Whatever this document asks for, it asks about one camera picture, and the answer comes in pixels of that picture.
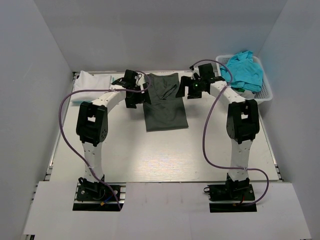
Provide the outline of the dark grey t-shirt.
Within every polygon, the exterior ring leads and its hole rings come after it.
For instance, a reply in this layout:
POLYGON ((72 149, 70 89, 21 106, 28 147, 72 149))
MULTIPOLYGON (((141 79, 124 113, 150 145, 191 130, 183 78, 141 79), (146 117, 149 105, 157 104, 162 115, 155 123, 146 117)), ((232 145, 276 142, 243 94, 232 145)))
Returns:
POLYGON ((143 104, 147 132, 186 129, 189 127, 185 106, 179 90, 179 75, 148 74, 151 85, 148 93, 151 103, 143 104))

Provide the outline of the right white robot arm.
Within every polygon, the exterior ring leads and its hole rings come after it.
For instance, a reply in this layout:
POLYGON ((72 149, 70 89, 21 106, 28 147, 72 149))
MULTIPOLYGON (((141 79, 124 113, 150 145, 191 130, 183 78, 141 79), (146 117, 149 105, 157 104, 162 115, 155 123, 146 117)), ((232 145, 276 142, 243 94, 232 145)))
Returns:
POLYGON ((248 174, 249 155, 253 140, 260 131, 258 104, 254 99, 245 99, 228 86, 222 77, 200 78, 182 76, 177 98, 185 96, 188 88, 188 99, 202 97, 208 92, 227 107, 226 131, 231 139, 231 160, 226 180, 226 195, 236 200, 249 188, 248 174))

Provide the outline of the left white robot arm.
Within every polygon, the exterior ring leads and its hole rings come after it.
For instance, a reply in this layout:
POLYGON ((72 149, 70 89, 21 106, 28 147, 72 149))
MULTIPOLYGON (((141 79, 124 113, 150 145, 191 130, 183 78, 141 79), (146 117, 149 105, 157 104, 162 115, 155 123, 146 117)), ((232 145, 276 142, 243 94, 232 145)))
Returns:
POLYGON ((108 114, 122 101, 131 109, 135 109, 137 104, 150 104, 148 86, 148 83, 142 86, 119 85, 95 100, 80 104, 76 134, 84 151, 85 174, 78 180, 96 200, 103 198, 106 193, 102 183, 105 176, 102 169, 102 143, 108 135, 108 114))

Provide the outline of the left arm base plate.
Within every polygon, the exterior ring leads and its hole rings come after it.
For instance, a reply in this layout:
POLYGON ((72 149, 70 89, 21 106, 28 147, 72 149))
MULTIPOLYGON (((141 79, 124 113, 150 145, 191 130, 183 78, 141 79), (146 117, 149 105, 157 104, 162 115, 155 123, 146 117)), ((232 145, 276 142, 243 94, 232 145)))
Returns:
POLYGON ((84 212, 120 211, 118 203, 108 187, 103 186, 100 193, 97 193, 86 189, 79 183, 76 187, 72 210, 84 212))

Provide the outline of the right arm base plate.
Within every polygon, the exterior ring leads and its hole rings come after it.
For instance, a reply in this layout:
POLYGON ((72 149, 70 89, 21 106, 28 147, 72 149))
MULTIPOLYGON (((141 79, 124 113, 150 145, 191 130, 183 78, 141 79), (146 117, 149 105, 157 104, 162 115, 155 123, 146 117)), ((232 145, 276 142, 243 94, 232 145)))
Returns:
POLYGON ((209 195, 210 213, 254 213, 257 212, 254 202, 255 194, 252 184, 248 188, 231 192, 226 184, 211 184, 203 189, 209 195))

